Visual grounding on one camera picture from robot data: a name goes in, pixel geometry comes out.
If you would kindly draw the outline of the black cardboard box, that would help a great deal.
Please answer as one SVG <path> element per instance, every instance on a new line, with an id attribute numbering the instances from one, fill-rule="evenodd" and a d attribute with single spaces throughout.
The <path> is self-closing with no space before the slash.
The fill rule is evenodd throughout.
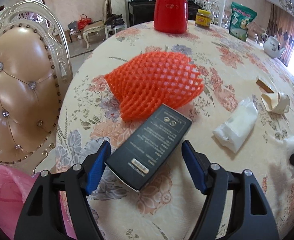
<path id="1" fill-rule="evenodd" d="M 111 154 L 106 166 L 139 192 L 174 152 L 192 123 L 178 111 L 161 105 Z"/>

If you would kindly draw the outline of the pink-lined trash bin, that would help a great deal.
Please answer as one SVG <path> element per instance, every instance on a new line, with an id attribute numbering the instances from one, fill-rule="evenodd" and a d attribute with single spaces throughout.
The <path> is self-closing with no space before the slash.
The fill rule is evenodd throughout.
<path id="1" fill-rule="evenodd" d="M 76 239 L 54 175 L 0 166 L 0 239 Z"/>

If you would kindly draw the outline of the torn beige paper carton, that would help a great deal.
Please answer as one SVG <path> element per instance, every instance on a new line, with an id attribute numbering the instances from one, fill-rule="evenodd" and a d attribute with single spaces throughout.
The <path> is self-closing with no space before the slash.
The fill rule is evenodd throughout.
<path id="1" fill-rule="evenodd" d="M 290 97 L 276 89 L 271 80 L 258 76 L 256 84 L 264 91 L 261 94 L 261 101 L 268 112 L 280 115 L 289 112 Z"/>

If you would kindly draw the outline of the floral tablecloth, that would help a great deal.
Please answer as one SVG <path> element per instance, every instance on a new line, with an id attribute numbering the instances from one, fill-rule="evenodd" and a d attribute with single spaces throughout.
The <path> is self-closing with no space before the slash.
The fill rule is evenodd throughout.
<path id="1" fill-rule="evenodd" d="M 280 237 L 294 226 L 294 179 L 287 166 L 284 139 L 294 136 L 294 76 L 254 43 L 242 42 L 226 29 L 189 22 L 182 35 L 139 24 L 110 37 L 84 61 L 68 88 L 58 122 L 56 167 L 66 171 L 82 163 L 104 140 L 117 149 L 139 126 L 124 122 L 105 74 L 133 57 L 152 51 L 179 52 L 201 72 L 204 91 L 180 112 L 193 124 L 186 135 L 194 149 L 228 171 L 253 171 L 271 206 Z M 270 113 L 261 101 L 257 77 L 271 80 L 290 97 L 285 114 Z M 213 136 L 238 103 L 250 98 L 258 110 L 255 126 L 235 154 Z M 205 198 L 195 189 L 180 150 L 154 180 L 134 192 L 105 170 L 88 201 L 105 239 L 187 239 Z"/>

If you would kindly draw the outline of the white floral teapot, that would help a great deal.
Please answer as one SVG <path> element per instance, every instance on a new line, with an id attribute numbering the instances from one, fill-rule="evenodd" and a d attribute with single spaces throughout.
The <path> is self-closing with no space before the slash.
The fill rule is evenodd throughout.
<path id="1" fill-rule="evenodd" d="M 280 43 L 276 36 L 268 36 L 267 33 L 262 34 L 264 52 L 272 59 L 280 58 L 285 48 L 280 48 Z"/>

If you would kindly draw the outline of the ornate tan leather chair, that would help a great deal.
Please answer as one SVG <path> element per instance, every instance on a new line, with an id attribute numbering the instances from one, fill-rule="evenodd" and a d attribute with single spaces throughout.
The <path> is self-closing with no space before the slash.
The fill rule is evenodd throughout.
<path id="1" fill-rule="evenodd" d="M 46 5 L 0 11 L 0 165 L 35 173 L 55 147 L 72 78 L 67 39 Z"/>

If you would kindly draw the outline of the green snack bag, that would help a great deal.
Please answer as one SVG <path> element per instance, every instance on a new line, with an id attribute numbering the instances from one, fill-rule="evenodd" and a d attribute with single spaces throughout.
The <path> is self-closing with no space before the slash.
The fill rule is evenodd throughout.
<path id="1" fill-rule="evenodd" d="M 241 41 L 247 41 L 248 25 L 256 18 L 257 12 L 236 2 L 231 3 L 229 33 Z"/>

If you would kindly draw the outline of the crystal chandelier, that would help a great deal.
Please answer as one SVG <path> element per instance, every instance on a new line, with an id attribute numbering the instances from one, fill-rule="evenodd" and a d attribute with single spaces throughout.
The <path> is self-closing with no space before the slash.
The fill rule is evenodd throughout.
<path id="1" fill-rule="evenodd" d="M 294 4 L 291 0 L 279 0 L 280 6 L 294 17 Z"/>

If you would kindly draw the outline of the orange foam fruit net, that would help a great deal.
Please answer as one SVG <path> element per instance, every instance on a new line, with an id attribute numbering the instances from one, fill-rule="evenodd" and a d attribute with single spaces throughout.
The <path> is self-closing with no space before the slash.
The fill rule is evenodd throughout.
<path id="1" fill-rule="evenodd" d="M 162 104 L 178 109 L 204 90 L 191 58 L 178 52 L 140 54 L 104 76 L 124 121 L 147 119 Z"/>

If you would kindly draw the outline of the yellow-lidded glass jar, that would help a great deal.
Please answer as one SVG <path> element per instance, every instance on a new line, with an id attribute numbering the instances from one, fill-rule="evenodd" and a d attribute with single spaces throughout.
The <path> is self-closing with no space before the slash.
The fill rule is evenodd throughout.
<path id="1" fill-rule="evenodd" d="M 210 11 L 199 9 L 195 18 L 195 25 L 202 28 L 210 28 L 212 14 Z"/>

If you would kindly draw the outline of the red thermos jug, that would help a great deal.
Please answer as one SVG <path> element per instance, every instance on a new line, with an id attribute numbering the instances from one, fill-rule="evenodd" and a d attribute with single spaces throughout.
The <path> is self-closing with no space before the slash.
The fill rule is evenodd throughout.
<path id="1" fill-rule="evenodd" d="M 168 34 L 182 34 L 188 26 L 187 0 L 156 0 L 154 28 Z"/>

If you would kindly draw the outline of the cream wooden side chair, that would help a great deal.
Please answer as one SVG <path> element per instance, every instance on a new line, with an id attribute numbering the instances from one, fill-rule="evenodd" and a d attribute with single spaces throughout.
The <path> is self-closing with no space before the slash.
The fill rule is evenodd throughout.
<path id="1" fill-rule="evenodd" d="M 89 44 L 89 35 L 92 33 L 98 33 L 99 31 L 102 31 L 105 29 L 105 23 L 107 21 L 107 10 L 108 10 L 108 2 L 109 0 L 104 0 L 104 4 L 102 7 L 102 15 L 103 15 L 103 20 L 96 21 L 94 23 L 90 23 L 85 26 L 83 30 L 83 38 L 86 42 L 86 48 L 87 50 L 90 48 Z"/>

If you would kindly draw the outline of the red handbag on floor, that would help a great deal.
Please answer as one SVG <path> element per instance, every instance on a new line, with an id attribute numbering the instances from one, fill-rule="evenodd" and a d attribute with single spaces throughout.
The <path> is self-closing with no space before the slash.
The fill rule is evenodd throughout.
<path id="1" fill-rule="evenodd" d="M 78 29 L 82 30 L 90 23 L 92 23 L 92 19 L 90 17 L 87 17 L 87 15 L 85 14 L 81 14 L 80 19 L 77 21 Z"/>

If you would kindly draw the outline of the white stool with black bag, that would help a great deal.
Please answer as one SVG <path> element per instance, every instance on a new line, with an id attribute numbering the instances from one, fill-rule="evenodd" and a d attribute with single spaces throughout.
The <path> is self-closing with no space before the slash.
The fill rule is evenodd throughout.
<path id="1" fill-rule="evenodd" d="M 110 32 L 116 34 L 118 30 L 127 29 L 127 25 L 123 20 L 122 14 L 112 14 L 104 23 L 106 38 L 110 37 Z"/>

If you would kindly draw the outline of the black upright piano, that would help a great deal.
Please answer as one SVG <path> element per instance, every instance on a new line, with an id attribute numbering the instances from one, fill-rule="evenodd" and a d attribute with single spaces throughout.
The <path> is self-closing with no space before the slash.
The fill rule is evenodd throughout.
<path id="1" fill-rule="evenodd" d="M 136 0 L 125 4 L 128 27 L 154 20 L 156 0 Z M 192 1 L 188 2 L 188 20 L 195 20 L 198 9 L 202 8 Z"/>

